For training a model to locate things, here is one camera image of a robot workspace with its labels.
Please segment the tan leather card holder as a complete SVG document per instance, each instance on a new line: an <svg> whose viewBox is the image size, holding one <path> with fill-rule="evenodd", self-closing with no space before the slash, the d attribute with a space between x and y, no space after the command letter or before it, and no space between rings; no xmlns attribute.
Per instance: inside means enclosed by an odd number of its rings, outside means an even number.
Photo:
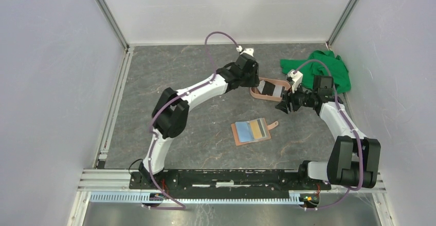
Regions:
<svg viewBox="0 0 436 226"><path fill-rule="evenodd" d="M265 118L250 121L239 121L231 124L236 146L271 139L270 131L279 125L279 121L267 124Z"/></svg>

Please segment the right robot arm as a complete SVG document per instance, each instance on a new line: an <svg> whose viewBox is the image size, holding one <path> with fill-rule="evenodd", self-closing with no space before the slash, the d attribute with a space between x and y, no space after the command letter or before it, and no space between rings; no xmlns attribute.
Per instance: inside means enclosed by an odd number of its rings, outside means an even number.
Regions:
<svg viewBox="0 0 436 226"><path fill-rule="evenodd" d="M291 88L282 94L276 108L287 114L301 107L313 109L335 138L328 161L306 160L300 165L298 185L310 189L321 180L354 191L375 187L381 144L352 122L337 95L333 77L315 76L312 90L303 89L303 74L299 71L292 70L286 79Z"/></svg>

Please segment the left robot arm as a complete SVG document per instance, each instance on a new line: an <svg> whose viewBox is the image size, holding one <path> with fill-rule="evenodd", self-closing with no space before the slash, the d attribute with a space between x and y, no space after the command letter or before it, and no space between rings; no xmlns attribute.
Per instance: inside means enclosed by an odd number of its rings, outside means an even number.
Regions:
<svg viewBox="0 0 436 226"><path fill-rule="evenodd" d="M142 182L150 189L161 184L161 174L169 147L186 128L189 112L205 101L239 87L259 85L259 64L254 49L243 49L235 62L219 68L210 77L190 87L166 88L153 112L150 132L153 135L149 151L139 167Z"/></svg>

